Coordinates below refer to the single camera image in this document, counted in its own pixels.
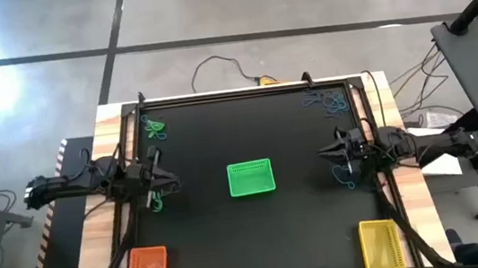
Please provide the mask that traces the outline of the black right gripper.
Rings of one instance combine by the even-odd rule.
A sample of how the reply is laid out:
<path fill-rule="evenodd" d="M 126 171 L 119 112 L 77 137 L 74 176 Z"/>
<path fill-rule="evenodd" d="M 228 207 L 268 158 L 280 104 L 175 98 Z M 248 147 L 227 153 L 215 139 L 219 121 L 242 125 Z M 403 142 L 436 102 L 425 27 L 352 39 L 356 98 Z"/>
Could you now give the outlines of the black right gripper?
<path fill-rule="evenodd" d="M 359 175 L 363 163 L 370 155 L 369 143 L 365 135 L 357 127 L 349 131 L 336 128 L 334 131 L 336 141 L 317 151 L 319 157 L 338 164 L 351 175 Z"/>

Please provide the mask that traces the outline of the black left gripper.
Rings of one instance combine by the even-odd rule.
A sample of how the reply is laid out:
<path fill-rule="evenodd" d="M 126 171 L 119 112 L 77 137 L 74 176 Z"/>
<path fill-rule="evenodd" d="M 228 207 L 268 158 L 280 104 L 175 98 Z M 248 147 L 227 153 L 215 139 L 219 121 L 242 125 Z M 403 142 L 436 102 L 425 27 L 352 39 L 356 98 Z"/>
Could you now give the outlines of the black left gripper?
<path fill-rule="evenodd" d="M 150 146 L 146 152 L 146 161 L 132 161 L 124 169 L 126 201 L 132 205 L 141 201 L 144 207 L 153 207 L 155 195 L 160 186 L 164 195 L 177 194 L 180 192 L 180 178 L 173 173 L 159 168 L 161 150 Z"/>

